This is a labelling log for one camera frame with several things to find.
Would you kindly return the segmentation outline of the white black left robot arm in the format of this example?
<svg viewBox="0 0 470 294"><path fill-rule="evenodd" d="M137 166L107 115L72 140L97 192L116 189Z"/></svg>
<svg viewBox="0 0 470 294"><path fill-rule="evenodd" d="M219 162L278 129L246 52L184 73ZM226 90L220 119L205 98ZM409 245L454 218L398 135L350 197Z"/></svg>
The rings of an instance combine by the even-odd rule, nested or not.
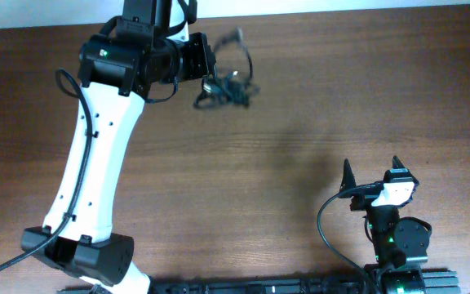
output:
<svg viewBox="0 0 470 294"><path fill-rule="evenodd" d="M160 82L203 78L215 58L194 1L127 1L82 45L72 79L78 122L58 194L41 225L27 228L24 252L91 283L95 292L146 293L150 278L134 264L134 240L113 232L113 202L131 133Z"/></svg>

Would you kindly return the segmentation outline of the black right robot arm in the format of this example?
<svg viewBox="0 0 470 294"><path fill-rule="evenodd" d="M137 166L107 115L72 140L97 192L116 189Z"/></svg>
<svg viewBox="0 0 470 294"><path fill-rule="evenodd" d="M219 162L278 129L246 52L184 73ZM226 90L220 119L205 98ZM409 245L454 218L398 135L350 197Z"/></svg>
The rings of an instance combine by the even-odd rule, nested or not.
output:
<svg viewBox="0 0 470 294"><path fill-rule="evenodd" d="M352 212L366 214L376 263L364 267L370 293L425 293L421 265L428 261L432 226L415 217L400 216L419 181L398 157L392 158L381 180L358 185L350 162L344 161L339 191L351 200Z"/></svg>

